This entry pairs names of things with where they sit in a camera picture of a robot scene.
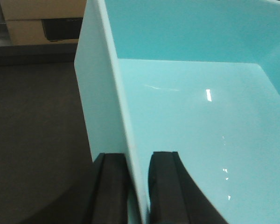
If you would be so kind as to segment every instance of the dark carpet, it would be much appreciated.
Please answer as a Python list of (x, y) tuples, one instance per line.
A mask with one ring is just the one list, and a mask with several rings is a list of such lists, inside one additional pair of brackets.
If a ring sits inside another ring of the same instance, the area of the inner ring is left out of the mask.
[(0, 67), (0, 224), (50, 204), (90, 163), (73, 63)]

